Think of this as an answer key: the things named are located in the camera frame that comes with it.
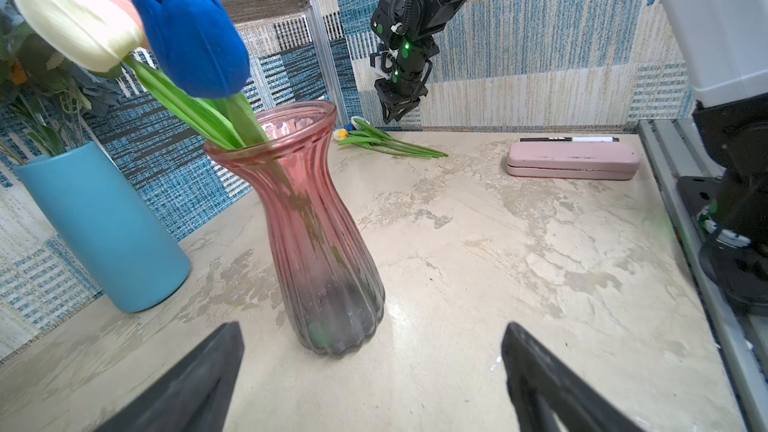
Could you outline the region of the blue tulip stem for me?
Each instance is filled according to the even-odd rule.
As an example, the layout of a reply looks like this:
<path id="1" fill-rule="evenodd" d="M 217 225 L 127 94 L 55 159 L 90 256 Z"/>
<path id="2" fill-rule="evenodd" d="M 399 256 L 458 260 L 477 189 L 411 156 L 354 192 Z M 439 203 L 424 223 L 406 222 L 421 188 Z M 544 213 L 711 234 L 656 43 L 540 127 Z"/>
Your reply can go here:
<path id="1" fill-rule="evenodd" d="M 219 148 L 265 143 L 267 134 L 243 93 L 248 50 L 220 0 L 131 0 L 156 68 L 127 59 L 166 109 Z"/>

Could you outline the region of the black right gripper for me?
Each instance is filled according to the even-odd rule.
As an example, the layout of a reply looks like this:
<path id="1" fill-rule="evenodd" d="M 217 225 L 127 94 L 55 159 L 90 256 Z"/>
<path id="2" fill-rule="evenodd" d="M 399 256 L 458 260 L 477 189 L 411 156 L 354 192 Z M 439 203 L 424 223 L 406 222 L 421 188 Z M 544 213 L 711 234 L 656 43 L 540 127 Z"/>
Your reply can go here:
<path id="1" fill-rule="evenodd" d="M 374 88 L 381 104 L 384 124 L 399 122 L 428 94 L 421 80 L 409 79 L 399 71 L 393 72 L 389 78 L 377 79 Z"/>

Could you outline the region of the light blue cylindrical vase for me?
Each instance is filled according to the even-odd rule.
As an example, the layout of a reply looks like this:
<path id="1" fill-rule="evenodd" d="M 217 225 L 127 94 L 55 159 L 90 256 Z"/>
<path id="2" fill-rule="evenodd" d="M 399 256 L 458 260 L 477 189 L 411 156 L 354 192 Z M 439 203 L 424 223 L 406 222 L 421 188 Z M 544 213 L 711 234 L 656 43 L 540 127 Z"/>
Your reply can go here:
<path id="1" fill-rule="evenodd" d="M 177 240 L 94 142 L 15 168 L 43 215 L 113 305 L 149 309 L 186 281 Z"/>

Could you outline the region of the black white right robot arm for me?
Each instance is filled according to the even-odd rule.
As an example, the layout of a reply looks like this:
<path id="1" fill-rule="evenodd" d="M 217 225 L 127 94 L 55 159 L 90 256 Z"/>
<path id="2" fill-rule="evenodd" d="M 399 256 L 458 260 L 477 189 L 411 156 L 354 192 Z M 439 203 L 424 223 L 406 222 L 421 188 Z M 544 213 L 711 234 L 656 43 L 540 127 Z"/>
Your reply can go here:
<path id="1" fill-rule="evenodd" d="M 380 0 L 370 57 L 385 122 L 427 93 L 434 35 L 466 0 Z M 682 52 L 708 156 L 723 170 L 696 215 L 702 271 L 737 310 L 767 312 L 767 0 L 662 0 Z"/>

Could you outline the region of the pale blue rose bouquet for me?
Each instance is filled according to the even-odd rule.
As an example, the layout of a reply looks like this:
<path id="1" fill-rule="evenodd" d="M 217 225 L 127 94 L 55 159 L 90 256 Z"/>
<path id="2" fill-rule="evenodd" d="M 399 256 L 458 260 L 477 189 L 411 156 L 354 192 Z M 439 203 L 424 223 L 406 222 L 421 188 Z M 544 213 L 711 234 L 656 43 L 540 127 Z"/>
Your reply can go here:
<path id="1" fill-rule="evenodd" d="M 42 155 L 85 145 L 85 115 L 103 116 L 122 96 L 119 66 L 90 72 L 32 31 L 14 0 L 1 0 L 1 117 L 19 124 Z"/>

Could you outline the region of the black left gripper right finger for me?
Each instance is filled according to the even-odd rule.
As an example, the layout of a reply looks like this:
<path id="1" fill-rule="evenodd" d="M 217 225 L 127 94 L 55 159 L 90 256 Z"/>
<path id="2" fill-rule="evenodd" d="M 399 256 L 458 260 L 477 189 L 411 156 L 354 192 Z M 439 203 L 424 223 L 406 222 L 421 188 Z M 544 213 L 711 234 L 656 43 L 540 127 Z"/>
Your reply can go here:
<path id="1" fill-rule="evenodd" d="M 506 327 L 501 358 L 521 431 L 640 429 L 516 322 Z"/>

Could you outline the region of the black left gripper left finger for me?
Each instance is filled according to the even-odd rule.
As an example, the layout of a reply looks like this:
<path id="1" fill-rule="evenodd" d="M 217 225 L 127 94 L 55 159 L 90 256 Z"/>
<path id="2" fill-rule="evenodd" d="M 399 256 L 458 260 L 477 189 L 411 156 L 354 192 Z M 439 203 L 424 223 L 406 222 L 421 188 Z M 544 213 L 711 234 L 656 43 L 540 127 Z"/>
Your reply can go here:
<path id="1" fill-rule="evenodd" d="M 243 354 L 240 324 L 222 324 L 97 429 L 221 431 Z"/>

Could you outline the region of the red ribbed glass vase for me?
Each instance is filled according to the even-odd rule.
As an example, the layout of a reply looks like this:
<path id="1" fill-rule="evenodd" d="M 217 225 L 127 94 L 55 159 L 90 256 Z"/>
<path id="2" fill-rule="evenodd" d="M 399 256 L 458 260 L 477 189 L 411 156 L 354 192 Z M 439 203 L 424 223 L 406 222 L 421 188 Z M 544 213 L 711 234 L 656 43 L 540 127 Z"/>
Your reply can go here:
<path id="1" fill-rule="evenodd" d="M 329 171 L 337 107 L 297 102 L 256 117 L 268 142 L 235 151 L 206 142 L 204 151 L 258 194 L 283 304 L 300 343 L 342 356 L 376 333 L 386 292 Z"/>

